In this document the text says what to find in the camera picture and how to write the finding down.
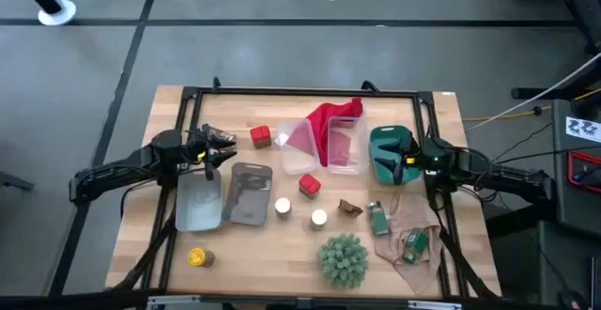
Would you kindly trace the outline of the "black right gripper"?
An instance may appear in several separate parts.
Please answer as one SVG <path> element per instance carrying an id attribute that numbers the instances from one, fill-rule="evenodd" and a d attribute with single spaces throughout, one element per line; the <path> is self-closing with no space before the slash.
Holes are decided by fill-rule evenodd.
<path id="1" fill-rule="evenodd" d="M 401 163 L 397 160 L 375 158 L 379 163 L 391 172 L 401 172 L 404 178 L 417 178 L 420 172 L 427 169 L 431 164 L 431 139 L 426 138 L 419 145 L 413 136 L 405 136 L 400 140 L 382 143 L 378 148 L 391 153 L 401 154 Z"/>

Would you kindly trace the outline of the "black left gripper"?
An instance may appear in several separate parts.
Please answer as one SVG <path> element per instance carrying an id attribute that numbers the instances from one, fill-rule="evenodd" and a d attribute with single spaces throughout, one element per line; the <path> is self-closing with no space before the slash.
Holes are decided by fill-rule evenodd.
<path id="1" fill-rule="evenodd" d="M 237 142 L 215 140 L 214 129 L 210 125 L 189 129 L 187 134 L 187 149 L 185 150 L 187 164 L 203 163 L 208 167 L 217 167 L 237 155 L 237 152 L 234 151 Z"/>

